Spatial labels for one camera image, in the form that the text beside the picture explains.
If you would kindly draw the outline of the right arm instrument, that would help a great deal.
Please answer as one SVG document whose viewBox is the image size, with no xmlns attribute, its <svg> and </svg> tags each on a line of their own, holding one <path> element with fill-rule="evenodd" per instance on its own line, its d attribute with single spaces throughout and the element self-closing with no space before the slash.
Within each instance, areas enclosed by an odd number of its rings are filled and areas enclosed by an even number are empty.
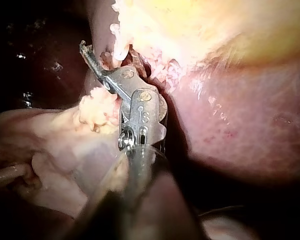
<svg viewBox="0 0 300 240">
<path fill-rule="evenodd" d="M 142 145 L 164 152 L 168 105 L 157 87 L 146 83 L 129 65 L 101 70 L 99 81 L 121 98 L 118 148 Z"/>
</svg>

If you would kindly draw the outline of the right arm instrument jaw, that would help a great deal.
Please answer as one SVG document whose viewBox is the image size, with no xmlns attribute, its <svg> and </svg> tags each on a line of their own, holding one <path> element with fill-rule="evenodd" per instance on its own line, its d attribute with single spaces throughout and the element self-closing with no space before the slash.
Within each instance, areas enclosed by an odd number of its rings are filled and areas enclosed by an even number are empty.
<svg viewBox="0 0 300 240">
<path fill-rule="evenodd" d="M 88 65 L 89 69 L 95 75 L 96 79 L 104 84 L 106 80 L 106 70 L 101 66 L 100 62 L 97 60 L 92 45 L 86 45 L 86 41 L 82 40 L 79 44 L 79 53 L 84 59 L 85 63 Z"/>
</svg>

